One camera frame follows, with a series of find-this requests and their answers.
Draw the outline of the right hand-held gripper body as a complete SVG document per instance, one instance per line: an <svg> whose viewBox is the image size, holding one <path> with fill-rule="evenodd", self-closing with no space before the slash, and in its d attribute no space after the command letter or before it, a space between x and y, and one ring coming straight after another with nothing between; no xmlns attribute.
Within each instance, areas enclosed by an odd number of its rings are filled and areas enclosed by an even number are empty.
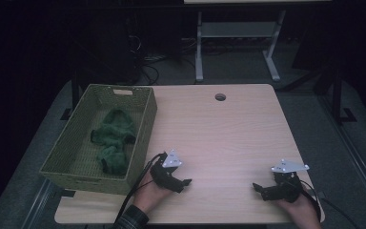
<svg viewBox="0 0 366 229"><path fill-rule="evenodd" d="M306 164L281 159L272 168L276 183L273 200L285 199L291 203L295 202L303 190L297 173L309 169L310 167Z"/></svg>

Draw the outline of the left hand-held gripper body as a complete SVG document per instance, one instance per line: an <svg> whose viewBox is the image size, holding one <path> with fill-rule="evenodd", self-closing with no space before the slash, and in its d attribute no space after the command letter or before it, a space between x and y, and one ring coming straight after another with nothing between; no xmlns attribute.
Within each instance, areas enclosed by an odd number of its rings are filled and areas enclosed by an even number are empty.
<svg viewBox="0 0 366 229"><path fill-rule="evenodd" d="M164 152L151 168L152 180L165 189L172 189L174 186L182 186L179 179L173 177L173 172L182 165L175 150Z"/></svg>

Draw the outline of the green plush garment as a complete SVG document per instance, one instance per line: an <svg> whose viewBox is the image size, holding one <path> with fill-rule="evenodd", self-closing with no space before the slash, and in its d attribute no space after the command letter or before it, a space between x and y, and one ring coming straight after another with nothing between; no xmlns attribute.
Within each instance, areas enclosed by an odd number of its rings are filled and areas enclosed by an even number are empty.
<svg viewBox="0 0 366 229"><path fill-rule="evenodd" d="M127 174L126 146L134 144L136 134L132 118L121 109L112 109L100 127L91 131L91 143L100 146L96 160L105 174L118 177Z"/></svg>

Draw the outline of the green woven basket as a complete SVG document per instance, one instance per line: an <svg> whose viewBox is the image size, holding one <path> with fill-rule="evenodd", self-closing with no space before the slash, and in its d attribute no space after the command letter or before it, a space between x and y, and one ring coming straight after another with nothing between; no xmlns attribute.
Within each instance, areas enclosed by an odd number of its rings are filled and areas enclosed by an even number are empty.
<svg viewBox="0 0 366 229"><path fill-rule="evenodd" d="M91 142L91 132L113 109L123 110L132 119L136 137L134 144L124 147L128 169L121 177L103 172L97 159L102 147ZM143 170L156 112L151 87L89 85L40 173L65 189L128 194Z"/></svg>

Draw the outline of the person's left hand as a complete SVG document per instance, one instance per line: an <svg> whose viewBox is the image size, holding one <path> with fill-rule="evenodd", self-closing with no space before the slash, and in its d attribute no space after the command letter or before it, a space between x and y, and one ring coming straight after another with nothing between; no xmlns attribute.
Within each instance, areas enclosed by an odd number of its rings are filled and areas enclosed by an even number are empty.
<svg viewBox="0 0 366 229"><path fill-rule="evenodd" d="M159 187L152 180L145 181L135 192L133 205L145 214L149 214L160 202L172 193L171 190Z"/></svg>

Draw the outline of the person's right hand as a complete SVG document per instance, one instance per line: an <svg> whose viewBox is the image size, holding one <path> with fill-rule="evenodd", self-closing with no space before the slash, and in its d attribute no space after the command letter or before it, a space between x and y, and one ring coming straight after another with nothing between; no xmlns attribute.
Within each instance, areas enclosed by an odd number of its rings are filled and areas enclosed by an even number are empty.
<svg viewBox="0 0 366 229"><path fill-rule="evenodd" d="M303 195L293 203L285 200L274 202L282 208L299 229L322 229L313 204Z"/></svg>

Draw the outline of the grey metal stand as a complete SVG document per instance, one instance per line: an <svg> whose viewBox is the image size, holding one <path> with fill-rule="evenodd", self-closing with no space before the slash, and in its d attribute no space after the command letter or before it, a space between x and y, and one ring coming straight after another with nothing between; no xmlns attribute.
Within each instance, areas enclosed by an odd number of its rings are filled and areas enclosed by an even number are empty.
<svg viewBox="0 0 366 229"><path fill-rule="evenodd" d="M207 22L203 20L203 13L197 14L196 50L194 55L195 80L204 80L202 61L202 41L204 38L270 38L271 43L263 51L263 58L273 82L280 80L279 73L273 61L273 54L286 11L282 10L275 21L268 22Z"/></svg>

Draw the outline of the aluminium floor rail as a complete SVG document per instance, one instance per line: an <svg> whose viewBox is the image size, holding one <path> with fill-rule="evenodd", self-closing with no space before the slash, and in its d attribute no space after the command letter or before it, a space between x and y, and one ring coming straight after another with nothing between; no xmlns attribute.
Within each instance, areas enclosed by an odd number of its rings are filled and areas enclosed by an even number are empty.
<svg viewBox="0 0 366 229"><path fill-rule="evenodd" d="M21 229L36 228L36 225L44 212L47 201L50 198L52 189L53 183L45 178L41 184L41 187L35 195L31 208L22 223Z"/></svg>
<svg viewBox="0 0 366 229"><path fill-rule="evenodd" d="M366 189L366 163L363 161L363 158L361 157L356 145L353 143L349 134L346 132L344 122L338 121L332 114L332 106L328 102L327 98L319 96L317 100L322 106L325 114L328 116L332 126L335 128L335 131L339 135L343 145L346 148L346 151L348 152L349 157L351 158L352 164L356 168L356 172Z"/></svg>

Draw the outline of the black metal post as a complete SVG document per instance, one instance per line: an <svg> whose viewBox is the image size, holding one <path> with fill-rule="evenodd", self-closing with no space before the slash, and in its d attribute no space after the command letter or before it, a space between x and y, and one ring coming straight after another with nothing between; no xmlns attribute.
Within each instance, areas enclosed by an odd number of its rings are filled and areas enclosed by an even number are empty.
<svg viewBox="0 0 366 229"><path fill-rule="evenodd" d="M341 106L342 97L342 74L341 70L334 65L325 65L320 69L319 79L314 85L317 95L327 94L332 90L331 115L335 122L342 125L344 122L356 122L356 117L349 108Z"/></svg>

